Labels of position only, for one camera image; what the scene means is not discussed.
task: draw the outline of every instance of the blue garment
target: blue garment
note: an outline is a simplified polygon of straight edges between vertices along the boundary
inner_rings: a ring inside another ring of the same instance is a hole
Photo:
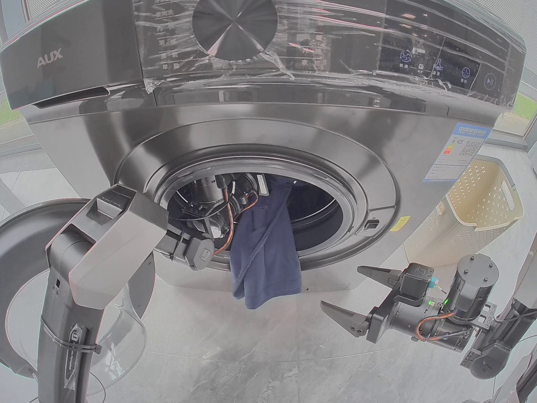
[[[233,296],[245,299],[247,309],[257,309],[279,296],[302,290],[287,198],[293,180],[275,177],[269,196],[260,196],[237,225],[230,252]]]

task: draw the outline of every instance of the cream plastic basket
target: cream plastic basket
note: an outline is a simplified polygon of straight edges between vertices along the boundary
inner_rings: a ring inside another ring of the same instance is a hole
[[[409,263],[441,266],[475,254],[524,216],[500,160],[478,156],[404,243]]]

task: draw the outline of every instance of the grass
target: grass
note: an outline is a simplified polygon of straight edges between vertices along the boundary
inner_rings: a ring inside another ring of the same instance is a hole
[[[522,94],[517,94],[517,98],[514,101],[513,113],[521,118],[531,121],[537,112],[537,103],[531,98],[527,98]]]
[[[12,111],[9,107],[8,101],[4,101],[0,104],[0,125],[4,125],[9,121],[14,121],[17,118],[21,118],[22,115],[19,111]]]

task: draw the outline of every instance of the rotary knob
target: rotary knob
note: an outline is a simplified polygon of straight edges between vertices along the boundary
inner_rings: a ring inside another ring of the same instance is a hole
[[[199,0],[192,15],[199,45],[207,54],[229,61],[263,52],[277,28],[272,0]]]

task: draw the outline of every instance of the aux logo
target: aux logo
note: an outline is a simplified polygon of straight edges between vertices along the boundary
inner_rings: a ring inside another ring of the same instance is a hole
[[[50,54],[44,55],[43,57],[39,57],[39,59],[37,60],[37,68],[39,69],[42,65],[50,64],[53,61],[58,60],[59,58],[63,58],[62,54],[60,54],[61,50],[62,48],[60,48],[59,50],[53,50]]]

